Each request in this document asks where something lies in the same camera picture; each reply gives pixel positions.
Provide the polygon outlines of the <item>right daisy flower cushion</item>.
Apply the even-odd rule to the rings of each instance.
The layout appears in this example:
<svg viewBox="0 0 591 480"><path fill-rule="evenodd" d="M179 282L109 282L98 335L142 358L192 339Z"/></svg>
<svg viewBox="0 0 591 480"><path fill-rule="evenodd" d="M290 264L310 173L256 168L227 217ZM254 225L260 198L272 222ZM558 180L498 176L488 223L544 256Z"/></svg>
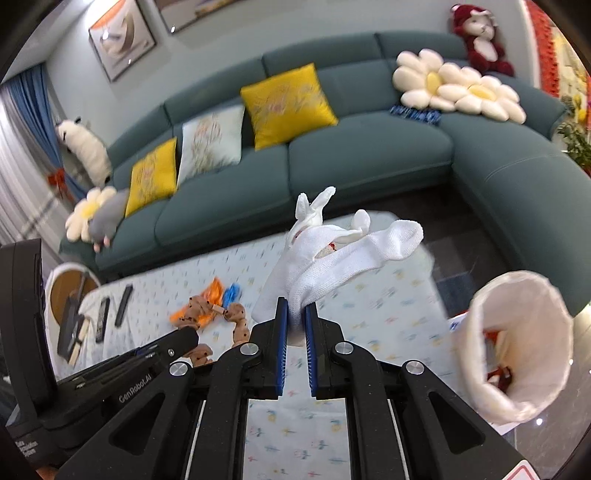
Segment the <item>right daisy flower cushion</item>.
<svg viewBox="0 0 591 480"><path fill-rule="evenodd" d="M525 123L527 114L518 93L497 77L451 62L444 63L438 74L443 81L438 96L452 102L457 111L499 122Z"/></svg>

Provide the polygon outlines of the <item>red white teddy bear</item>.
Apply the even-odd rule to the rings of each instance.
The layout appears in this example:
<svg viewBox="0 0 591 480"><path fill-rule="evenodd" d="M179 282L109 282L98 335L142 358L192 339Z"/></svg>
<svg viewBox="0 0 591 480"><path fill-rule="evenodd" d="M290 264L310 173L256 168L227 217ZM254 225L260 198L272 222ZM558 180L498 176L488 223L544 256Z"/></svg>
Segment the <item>red white teddy bear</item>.
<svg viewBox="0 0 591 480"><path fill-rule="evenodd" d="M455 4L451 14L453 32L464 41L472 68L481 74L497 72L515 76L504 47L497 41L497 22L490 10L472 4Z"/></svg>

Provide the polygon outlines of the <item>small yellow embroidered cushion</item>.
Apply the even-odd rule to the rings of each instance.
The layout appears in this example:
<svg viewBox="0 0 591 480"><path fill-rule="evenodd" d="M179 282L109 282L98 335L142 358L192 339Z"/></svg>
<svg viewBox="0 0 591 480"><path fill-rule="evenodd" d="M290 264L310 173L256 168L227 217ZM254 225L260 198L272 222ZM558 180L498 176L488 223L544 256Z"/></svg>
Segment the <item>small yellow embroidered cushion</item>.
<svg viewBox="0 0 591 480"><path fill-rule="evenodd" d="M176 192L176 143L176 138L167 140L134 165L125 217Z"/></svg>

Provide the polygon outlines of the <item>orange plastic snack bag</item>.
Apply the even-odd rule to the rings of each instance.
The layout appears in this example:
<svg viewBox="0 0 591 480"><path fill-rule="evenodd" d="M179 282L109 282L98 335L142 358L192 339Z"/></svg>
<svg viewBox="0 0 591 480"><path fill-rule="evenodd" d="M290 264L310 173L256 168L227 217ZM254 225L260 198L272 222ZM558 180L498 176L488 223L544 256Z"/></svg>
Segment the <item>orange plastic snack bag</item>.
<svg viewBox="0 0 591 480"><path fill-rule="evenodd" d="M200 295L191 296L186 305L174 312L169 322L178 328L188 326L200 330L206 327L216 315L223 313L223 294L224 286L215 277Z"/></svg>

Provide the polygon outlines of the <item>black remote control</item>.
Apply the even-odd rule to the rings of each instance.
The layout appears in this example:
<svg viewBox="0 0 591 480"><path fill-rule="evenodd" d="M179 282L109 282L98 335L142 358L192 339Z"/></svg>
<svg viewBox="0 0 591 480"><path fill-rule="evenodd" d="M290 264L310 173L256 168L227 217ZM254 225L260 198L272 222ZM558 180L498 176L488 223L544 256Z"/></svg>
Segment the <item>black remote control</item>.
<svg viewBox="0 0 591 480"><path fill-rule="evenodd" d="M95 343L101 344L104 342L106 326L108 321L108 313L110 308L110 298L104 297L99 305L98 318L95 333Z"/></svg>
<svg viewBox="0 0 591 480"><path fill-rule="evenodd" d="M120 328L125 316L125 312L127 309L127 305L130 299L130 296L133 292L133 285L132 284L128 284L122 294L121 300L119 302L118 308L117 308L117 312L116 312L116 316L115 316L115 322L114 322L114 326L116 328Z"/></svg>

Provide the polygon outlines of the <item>framed abstract wall picture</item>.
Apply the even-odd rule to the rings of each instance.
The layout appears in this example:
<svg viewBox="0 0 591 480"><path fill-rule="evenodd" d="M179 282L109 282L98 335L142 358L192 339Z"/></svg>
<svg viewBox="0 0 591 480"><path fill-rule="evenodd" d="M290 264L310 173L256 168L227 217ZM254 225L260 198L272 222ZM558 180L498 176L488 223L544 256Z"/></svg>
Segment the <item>framed abstract wall picture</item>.
<svg viewBox="0 0 591 480"><path fill-rule="evenodd" d="M89 27L88 34L110 83L156 46L135 0L116 1Z"/></svg>

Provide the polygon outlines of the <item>daisy flower cushion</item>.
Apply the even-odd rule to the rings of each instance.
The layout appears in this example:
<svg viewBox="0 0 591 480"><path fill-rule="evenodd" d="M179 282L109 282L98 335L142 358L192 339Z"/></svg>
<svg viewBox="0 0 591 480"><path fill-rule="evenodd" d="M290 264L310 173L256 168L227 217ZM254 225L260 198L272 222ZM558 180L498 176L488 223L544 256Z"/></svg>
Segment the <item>daisy flower cushion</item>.
<svg viewBox="0 0 591 480"><path fill-rule="evenodd" d="M448 83L440 75L442 67L452 64L445 63L434 50L422 49L418 54L402 51L397 57L397 65L393 84L401 92L400 102L405 107L454 112L456 102L468 94L465 86Z"/></svg>
<svg viewBox="0 0 591 480"><path fill-rule="evenodd" d="M497 77L451 62L444 63L438 74L443 81L438 96L452 102L457 111L499 122L525 123L527 114L518 93Z"/></svg>

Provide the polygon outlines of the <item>brown spotted plush toy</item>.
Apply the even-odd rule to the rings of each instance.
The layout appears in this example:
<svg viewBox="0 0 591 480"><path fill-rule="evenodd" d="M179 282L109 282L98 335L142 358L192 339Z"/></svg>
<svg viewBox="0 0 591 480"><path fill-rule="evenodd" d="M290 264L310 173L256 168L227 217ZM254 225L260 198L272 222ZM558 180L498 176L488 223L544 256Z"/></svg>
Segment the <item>brown spotted plush toy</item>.
<svg viewBox="0 0 591 480"><path fill-rule="evenodd" d="M217 347L231 349L250 340L245 307L240 303L230 304L228 309L224 309L221 315L216 315L206 327L196 331L200 338ZM197 347L185 355L193 367L205 366L213 362L214 351L206 342L200 341Z"/></svg>

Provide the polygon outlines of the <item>left daisy flower cushion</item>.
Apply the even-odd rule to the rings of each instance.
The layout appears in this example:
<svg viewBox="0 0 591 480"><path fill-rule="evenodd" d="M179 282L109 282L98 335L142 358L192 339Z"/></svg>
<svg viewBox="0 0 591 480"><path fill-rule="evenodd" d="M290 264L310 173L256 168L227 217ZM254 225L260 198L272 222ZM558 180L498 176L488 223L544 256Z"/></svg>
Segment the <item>left daisy flower cushion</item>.
<svg viewBox="0 0 591 480"><path fill-rule="evenodd" d="M452 64L445 63L434 50L422 49L418 54L402 51L397 57L397 65L393 84L401 92L400 102L405 107L454 112L456 102L468 94L465 86L448 83L440 75L442 67Z"/></svg>

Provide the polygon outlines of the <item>white cotton glove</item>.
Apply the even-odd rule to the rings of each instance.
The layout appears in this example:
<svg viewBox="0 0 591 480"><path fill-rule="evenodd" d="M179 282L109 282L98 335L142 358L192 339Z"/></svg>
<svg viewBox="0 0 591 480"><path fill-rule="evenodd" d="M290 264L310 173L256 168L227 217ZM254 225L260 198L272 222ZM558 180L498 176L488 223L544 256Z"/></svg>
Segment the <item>white cotton glove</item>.
<svg viewBox="0 0 591 480"><path fill-rule="evenodd" d="M372 219L356 211L348 228L325 224L322 211L337 190L326 187L314 200L301 193L295 202L295 223L287 233L283 254L271 271L252 309L252 320L262 323L287 300L287 340L304 340L304 307L317 302L357 275L408 258L424 239L420 223L395 220L370 232Z"/></svg>

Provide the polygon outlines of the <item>blue measuring tape bundle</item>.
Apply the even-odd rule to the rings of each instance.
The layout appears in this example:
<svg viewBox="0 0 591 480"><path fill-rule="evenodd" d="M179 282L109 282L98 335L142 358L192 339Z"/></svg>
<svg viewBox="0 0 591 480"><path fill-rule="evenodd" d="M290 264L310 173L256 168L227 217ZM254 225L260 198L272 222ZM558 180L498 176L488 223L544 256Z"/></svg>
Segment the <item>blue measuring tape bundle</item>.
<svg viewBox="0 0 591 480"><path fill-rule="evenodd" d="M228 286L228 288L225 288L223 291L221 302L222 308L228 309L230 304L238 303L241 296L242 287L240 287L238 283L232 283Z"/></svg>

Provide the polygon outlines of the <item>blue patterned cloth on sofa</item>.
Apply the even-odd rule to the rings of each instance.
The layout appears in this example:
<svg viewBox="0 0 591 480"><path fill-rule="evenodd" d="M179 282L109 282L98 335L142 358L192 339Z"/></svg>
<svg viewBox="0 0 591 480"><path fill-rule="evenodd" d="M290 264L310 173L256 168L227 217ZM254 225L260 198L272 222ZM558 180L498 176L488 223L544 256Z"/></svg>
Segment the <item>blue patterned cloth on sofa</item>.
<svg viewBox="0 0 591 480"><path fill-rule="evenodd" d="M432 126L438 126L442 119L442 113L434 109L419 110L404 105L394 105L389 113L393 116L407 120L417 121Z"/></svg>

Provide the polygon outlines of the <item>large yellow embroidered cushion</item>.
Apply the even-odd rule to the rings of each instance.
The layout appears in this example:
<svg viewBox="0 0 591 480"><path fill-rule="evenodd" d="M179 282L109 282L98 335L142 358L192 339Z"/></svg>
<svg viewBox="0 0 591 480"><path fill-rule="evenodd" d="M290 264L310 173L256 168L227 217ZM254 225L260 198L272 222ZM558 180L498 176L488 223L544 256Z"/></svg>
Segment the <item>large yellow embroidered cushion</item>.
<svg viewBox="0 0 591 480"><path fill-rule="evenodd" d="M242 87L240 97L252 120L256 151L339 124L314 63Z"/></svg>

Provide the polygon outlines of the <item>round wooden side table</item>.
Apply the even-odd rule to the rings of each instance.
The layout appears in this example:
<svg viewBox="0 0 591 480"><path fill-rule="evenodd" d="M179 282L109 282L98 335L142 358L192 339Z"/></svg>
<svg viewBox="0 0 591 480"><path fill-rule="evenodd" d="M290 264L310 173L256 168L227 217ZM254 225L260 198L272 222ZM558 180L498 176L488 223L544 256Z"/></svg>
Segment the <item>round wooden side table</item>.
<svg viewBox="0 0 591 480"><path fill-rule="evenodd" d="M54 371L66 365L65 360L57 353L59 330L66 300L77 293L84 276L87 276L82 290L82 296L85 296L100 287L101 283L93 272L79 263L66 262L58 265L49 273L45 283L45 335Z"/></svg>

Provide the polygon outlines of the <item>grey mouse plush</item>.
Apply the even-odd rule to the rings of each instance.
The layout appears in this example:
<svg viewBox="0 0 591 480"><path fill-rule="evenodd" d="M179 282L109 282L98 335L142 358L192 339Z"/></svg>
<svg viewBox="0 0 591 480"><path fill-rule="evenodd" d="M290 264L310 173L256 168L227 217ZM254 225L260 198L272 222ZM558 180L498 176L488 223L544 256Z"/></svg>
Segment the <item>grey mouse plush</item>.
<svg viewBox="0 0 591 480"><path fill-rule="evenodd" d="M89 237L96 253L109 248L118 225L124 218L129 189L117 191L106 200L89 221Z"/></svg>

